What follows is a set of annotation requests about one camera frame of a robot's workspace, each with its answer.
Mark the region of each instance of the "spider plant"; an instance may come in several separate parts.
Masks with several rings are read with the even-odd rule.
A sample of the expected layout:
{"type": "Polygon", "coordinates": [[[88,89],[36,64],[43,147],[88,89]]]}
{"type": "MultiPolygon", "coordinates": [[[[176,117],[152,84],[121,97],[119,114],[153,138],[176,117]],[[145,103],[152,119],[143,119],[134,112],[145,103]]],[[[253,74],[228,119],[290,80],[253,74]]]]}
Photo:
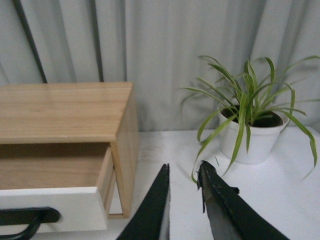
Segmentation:
{"type": "MultiPolygon", "coordinates": [[[[238,122],[239,128],[237,137],[229,166],[225,171],[226,173],[236,160],[244,133],[246,132],[246,150],[248,152],[251,137],[250,127],[255,127],[255,123],[259,120],[267,120],[271,118],[271,112],[280,112],[286,115],[290,121],[292,121],[303,133],[309,137],[310,148],[313,155],[313,168],[316,166],[318,156],[315,138],[312,133],[294,116],[294,113],[299,113],[306,116],[305,112],[295,108],[295,103],[297,102],[296,92],[292,85],[296,82],[289,84],[282,82],[281,80],[291,68],[305,61],[320,59],[319,56],[313,55],[303,58],[302,60],[291,64],[282,71],[275,69],[274,63],[270,58],[261,57],[254,62],[262,62],[263,64],[267,64],[269,74],[263,79],[258,79],[253,68],[254,62],[251,62],[250,60],[247,60],[244,64],[244,71],[241,74],[233,76],[215,58],[208,55],[202,55],[199,56],[199,58],[205,60],[211,68],[219,73],[220,78],[217,80],[217,82],[223,82],[224,87],[214,86],[200,77],[198,77],[197,80],[201,83],[202,87],[184,87],[184,89],[193,92],[192,96],[196,94],[205,95],[214,99],[222,106],[218,110],[212,112],[198,129],[197,140],[201,143],[201,148],[197,153],[195,163],[208,144],[215,137],[217,137],[219,133],[230,124],[231,121],[238,122]],[[273,104],[276,97],[285,92],[290,93],[290,101],[288,103],[273,104]],[[202,139],[202,134],[207,124],[223,110],[229,112],[226,121],[213,130],[213,132],[207,138],[202,139]]],[[[320,101],[320,99],[310,99],[304,102],[308,101],[320,101]]]]}

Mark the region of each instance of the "white tabletop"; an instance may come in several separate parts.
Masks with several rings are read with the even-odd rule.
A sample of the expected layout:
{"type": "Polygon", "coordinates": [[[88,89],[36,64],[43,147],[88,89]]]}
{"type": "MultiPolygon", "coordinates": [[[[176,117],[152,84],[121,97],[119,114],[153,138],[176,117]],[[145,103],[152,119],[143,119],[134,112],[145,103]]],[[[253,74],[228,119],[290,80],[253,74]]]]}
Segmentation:
{"type": "MultiPolygon", "coordinates": [[[[312,131],[320,150],[320,134],[312,131]]],[[[163,164],[170,164],[170,239],[212,240],[202,194],[190,173],[200,148],[196,131],[142,132],[132,214],[137,210],[163,164]]],[[[320,167],[313,167],[309,139],[295,127],[279,137],[263,163],[235,163],[223,179],[263,218],[292,240],[320,239],[320,167]]],[[[221,176],[229,160],[213,141],[200,160],[209,161],[221,176]]],[[[37,233],[34,240],[114,240],[129,219],[110,219],[104,231],[37,233]]]]}

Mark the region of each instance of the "white flower pot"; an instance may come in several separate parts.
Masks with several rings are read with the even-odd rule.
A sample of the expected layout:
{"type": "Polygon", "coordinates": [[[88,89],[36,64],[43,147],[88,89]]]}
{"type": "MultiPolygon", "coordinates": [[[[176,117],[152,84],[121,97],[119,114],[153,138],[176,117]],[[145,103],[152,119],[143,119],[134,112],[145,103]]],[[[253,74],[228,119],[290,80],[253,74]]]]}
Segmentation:
{"type": "MultiPolygon", "coordinates": [[[[250,127],[250,145],[247,152],[246,147],[246,129],[244,130],[240,149],[238,151],[236,162],[243,164],[258,164],[263,162],[271,152],[280,132],[289,119],[282,113],[277,114],[282,118],[283,124],[275,127],[250,127]]],[[[219,113],[220,124],[226,121],[221,113],[219,113]]],[[[236,139],[238,136],[239,124],[230,122],[230,124],[220,133],[220,149],[224,155],[231,159],[236,139]]]]}

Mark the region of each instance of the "wooden box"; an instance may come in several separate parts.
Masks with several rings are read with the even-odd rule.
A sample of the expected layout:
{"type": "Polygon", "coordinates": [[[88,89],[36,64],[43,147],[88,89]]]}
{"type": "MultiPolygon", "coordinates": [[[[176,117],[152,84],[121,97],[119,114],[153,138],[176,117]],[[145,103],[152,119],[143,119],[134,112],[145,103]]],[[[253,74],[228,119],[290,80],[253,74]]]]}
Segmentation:
{"type": "Polygon", "coordinates": [[[138,154],[130,82],[0,87],[0,209],[58,210],[62,218],[39,232],[102,230],[107,217],[128,218],[138,154]],[[111,215],[115,183],[122,214],[111,215]]]}

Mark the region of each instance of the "curtain fold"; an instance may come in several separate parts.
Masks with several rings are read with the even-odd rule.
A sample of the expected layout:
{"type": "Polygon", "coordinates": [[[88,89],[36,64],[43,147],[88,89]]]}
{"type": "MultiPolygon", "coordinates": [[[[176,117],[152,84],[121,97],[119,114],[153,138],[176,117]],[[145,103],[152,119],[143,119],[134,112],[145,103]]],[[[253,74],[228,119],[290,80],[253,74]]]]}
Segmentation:
{"type": "MultiPolygon", "coordinates": [[[[196,129],[216,108],[205,97],[182,105],[181,87],[216,77],[197,56],[233,74],[262,56],[283,68],[320,55],[319,14],[317,0],[2,0],[0,85],[131,81],[141,131],[196,129]]],[[[320,98],[319,65],[284,79],[308,77],[294,85],[299,100],[320,98]]],[[[320,131],[320,103],[297,107],[320,131]]]]}

